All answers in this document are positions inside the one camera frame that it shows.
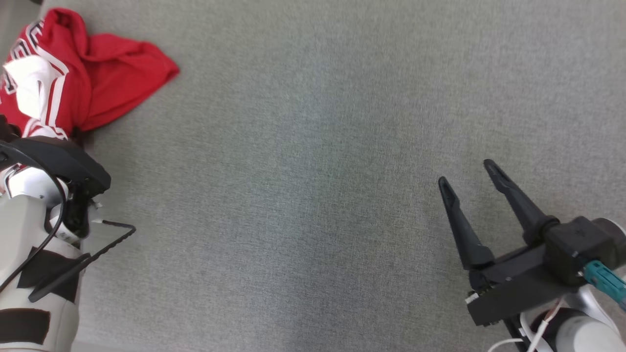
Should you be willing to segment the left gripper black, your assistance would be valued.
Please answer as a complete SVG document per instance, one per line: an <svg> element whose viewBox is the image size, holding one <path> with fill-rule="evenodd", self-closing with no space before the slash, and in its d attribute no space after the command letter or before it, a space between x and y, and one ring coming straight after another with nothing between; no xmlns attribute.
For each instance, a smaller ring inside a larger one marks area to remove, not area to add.
<svg viewBox="0 0 626 352"><path fill-rule="evenodd" d="M76 143L52 137L16 138L0 142L0 176L4 193L12 198L27 195L44 200L48 209L57 209L52 220L62 216L59 238L87 238L92 199L111 187L111 176ZM85 253L38 283L29 301L35 303L74 277L136 232L129 223L99 220L128 231L96 254Z"/></svg>

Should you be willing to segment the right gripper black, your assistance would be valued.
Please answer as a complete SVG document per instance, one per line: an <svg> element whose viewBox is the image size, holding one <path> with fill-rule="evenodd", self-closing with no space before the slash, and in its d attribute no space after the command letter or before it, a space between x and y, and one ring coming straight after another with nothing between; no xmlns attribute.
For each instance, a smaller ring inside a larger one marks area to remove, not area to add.
<svg viewBox="0 0 626 352"><path fill-rule="evenodd" d="M541 245L545 231L560 221L545 214L492 159L485 159L483 165L494 187L507 198L523 229L526 245ZM549 270L546 245L517 250L494 263L494 254L472 229L447 178L441 176L438 187L461 265L464 270L470 270L470 286L478 294L467 302L467 310L476 326L512 318L576 292L582 286L581 276L575 275L573 281L566 282Z"/></svg>

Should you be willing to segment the red Bulls 23 jersey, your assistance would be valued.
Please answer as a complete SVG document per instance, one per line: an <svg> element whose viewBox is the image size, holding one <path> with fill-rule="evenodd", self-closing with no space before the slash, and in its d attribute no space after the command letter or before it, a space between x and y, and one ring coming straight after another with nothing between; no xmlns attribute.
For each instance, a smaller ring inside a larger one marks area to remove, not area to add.
<svg viewBox="0 0 626 352"><path fill-rule="evenodd" d="M22 137L72 139L132 111L178 74L154 44L88 34L80 14L55 7L0 62L0 115Z"/></svg>

